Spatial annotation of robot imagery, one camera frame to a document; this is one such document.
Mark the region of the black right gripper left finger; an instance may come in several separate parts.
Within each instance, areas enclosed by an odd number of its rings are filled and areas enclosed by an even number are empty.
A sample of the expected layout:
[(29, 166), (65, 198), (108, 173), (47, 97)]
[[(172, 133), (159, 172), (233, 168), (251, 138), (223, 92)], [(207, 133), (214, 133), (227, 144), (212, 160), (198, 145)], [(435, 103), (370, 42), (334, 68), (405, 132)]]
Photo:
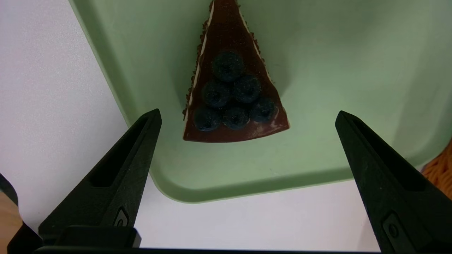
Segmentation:
[(39, 225), (45, 245), (70, 226), (134, 226), (161, 125), (159, 109), (132, 124)]

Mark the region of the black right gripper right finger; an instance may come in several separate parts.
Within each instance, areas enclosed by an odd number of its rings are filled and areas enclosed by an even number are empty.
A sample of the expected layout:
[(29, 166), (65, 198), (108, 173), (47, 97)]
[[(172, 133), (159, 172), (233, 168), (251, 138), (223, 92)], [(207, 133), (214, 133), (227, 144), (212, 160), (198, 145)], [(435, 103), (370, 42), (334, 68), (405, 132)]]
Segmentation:
[(380, 251), (450, 254), (451, 200), (358, 117), (335, 127)]

